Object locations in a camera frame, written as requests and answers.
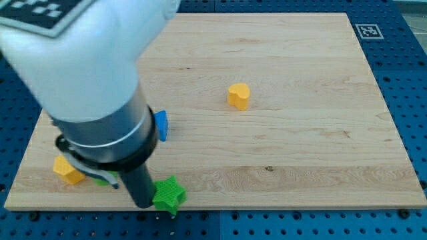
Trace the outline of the fiducial tag on arm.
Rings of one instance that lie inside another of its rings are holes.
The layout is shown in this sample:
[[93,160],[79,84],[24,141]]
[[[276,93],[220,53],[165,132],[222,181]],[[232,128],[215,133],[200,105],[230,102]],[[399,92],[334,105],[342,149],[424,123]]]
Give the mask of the fiducial tag on arm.
[[1,0],[1,24],[55,38],[94,0]]

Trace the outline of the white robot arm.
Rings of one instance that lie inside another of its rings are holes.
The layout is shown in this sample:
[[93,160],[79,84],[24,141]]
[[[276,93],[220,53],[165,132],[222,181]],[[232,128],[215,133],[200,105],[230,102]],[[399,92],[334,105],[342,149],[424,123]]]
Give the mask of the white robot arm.
[[136,62],[179,5],[2,1],[1,52],[82,157],[113,163],[149,133]]

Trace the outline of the green block behind arm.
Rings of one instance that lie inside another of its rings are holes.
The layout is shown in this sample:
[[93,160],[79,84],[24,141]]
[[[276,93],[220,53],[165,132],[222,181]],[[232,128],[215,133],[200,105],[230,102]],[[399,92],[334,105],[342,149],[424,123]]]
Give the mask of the green block behind arm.
[[[117,179],[118,172],[110,171],[110,173]],[[109,185],[109,183],[107,181],[105,181],[105,180],[96,179],[96,178],[93,178],[92,180],[98,186],[107,186],[107,185]]]

